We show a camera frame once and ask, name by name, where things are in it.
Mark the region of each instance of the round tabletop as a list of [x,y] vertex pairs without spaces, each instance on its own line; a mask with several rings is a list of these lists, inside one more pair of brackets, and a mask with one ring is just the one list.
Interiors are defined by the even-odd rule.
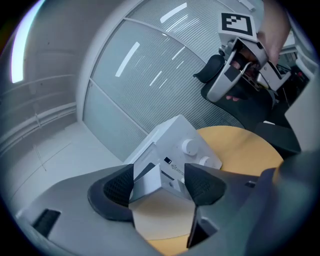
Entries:
[[[211,126],[198,132],[221,160],[223,171],[260,176],[262,171],[278,167],[283,161],[268,142],[251,131],[233,126]],[[176,255],[187,250],[188,237],[187,234],[148,242],[165,255]]]

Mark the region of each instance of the gray robot arm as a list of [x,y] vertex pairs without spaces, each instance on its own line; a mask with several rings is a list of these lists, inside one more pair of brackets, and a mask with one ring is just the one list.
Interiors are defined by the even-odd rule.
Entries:
[[[234,88],[240,79],[246,81],[242,86],[252,87],[251,90],[277,91],[291,76],[290,72],[281,75],[277,67],[269,61],[265,48],[256,37],[252,16],[222,12],[219,16],[218,31],[222,44],[219,53],[226,62],[207,92],[206,98],[209,101],[219,101]],[[245,71],[253,64],[252,62],[247,62],[240,69],[232,66],[232,62],[236,60],[238,52],[242,49],[249,50],[256,59],[253,79],[245,75]]]
[[[46,254],[160,255],[138,234],[128,208],[130,192],[139,186],[134,185],[133,171],[133,164],[128,164],[60,181],[22,210],[18,221]],[[186,163],[184,173],[196,205],[184,255],[211,255],[221,246],[219,255],[227,255],[228,246],[241,244],[244,250],[253,220],[258,220],[268,198],[274,169],[257,177]],[[243,221],[248,226],[242,236],[217,246],[230,234],[229,227],[231,232],[241,230]]]

